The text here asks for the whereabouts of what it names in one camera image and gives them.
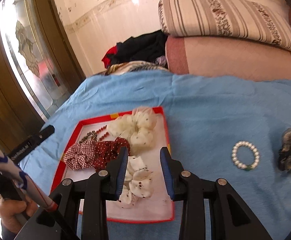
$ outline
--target white scrunchie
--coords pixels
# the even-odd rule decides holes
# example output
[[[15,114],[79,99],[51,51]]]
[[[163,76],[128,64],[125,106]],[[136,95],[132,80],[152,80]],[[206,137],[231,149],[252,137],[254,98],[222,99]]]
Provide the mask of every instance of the white scrunchie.
[[[153,194],[152,171],[148,170],[141,157],[129,156],[122,194],[117,201],[122,208],[131,208],[138,198]]]
[[[108,132],[114,137],[126,139],[133,152],[153,146],[153,129],[157,118],[152,108],[138,107],[132,114],[119,116],[107,124]]]

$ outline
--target bed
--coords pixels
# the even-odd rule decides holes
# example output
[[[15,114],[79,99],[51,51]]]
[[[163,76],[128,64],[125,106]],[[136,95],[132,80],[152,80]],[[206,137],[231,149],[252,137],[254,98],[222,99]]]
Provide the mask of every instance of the bed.
[[[227,179],[274,240],[291,231],[291,175],[275,160],[283,131],[291,127],[291,80],[253,82],[232,76],[206,78],[162,70],[95,75],[87,78],[45,124],[55,133],[24,158],[20,167],[47,194],[64,148],[82,119],[162,106],[172,157],[203,179]],[[260,163],[238,169],[231,150],[240,140],[252,142]],[[242,161],[252,162],[242,150]],[[182,204],[175,220],[159,224],[108,223],[110,239],[178,239]],[[208,212],[207,239],[210,239]]]

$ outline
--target pearl bracelet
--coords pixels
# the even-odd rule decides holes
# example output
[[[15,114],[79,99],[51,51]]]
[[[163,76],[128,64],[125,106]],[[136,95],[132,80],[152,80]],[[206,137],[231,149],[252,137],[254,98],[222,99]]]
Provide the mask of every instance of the pearl bracelet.
[[[248,147],[254,154],[254,162],[250,165],[246,165],[242,162],[240,162],[237,158],[237,151],[238,151],[238,148],[240,146],[245,146],[245,147]],[[258,149],[250,142],[247,142],[247,141],[239,141],[238,143],[236,143],[235,146],[233,146],[233,149],[232,149],[232,161],[233,163],[239,168],[239,169],[243,169],[243,170],[246,170],[246,171],[250,171],[252,169],[254,169],[258,164],[259,164],[259,160],[260,160],[260,156],[259,156],[259,152],[258,152]]]

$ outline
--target human hand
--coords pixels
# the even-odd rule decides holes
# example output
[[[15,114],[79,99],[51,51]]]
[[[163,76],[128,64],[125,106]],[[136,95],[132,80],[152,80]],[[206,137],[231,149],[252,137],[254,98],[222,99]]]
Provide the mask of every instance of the human hand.
[[[0,217],[2,224],[12,233],[17,234],[22,225],[15,218],[15,214],[20,214],[25,211],[26,214],[31,217],[38,209],[37,204],[28,196],[25,197],[25,201],[17,200],[4,200],[0,202]]]

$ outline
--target red clothing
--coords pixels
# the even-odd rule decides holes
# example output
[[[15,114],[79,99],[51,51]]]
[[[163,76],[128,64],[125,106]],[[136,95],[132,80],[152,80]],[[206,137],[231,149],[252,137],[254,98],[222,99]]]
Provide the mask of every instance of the red clothing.
[[[106,54],[104,55],[104,57],[102,59],[105,68],[108,68],[108,66],[110,65],[110,62],[111,62],[111,60],[107,57],[107,55],[108,54],[114,54],[115,55],[117,52],[118,52],[118,49],[117,49],[116,45],[106,52]]]

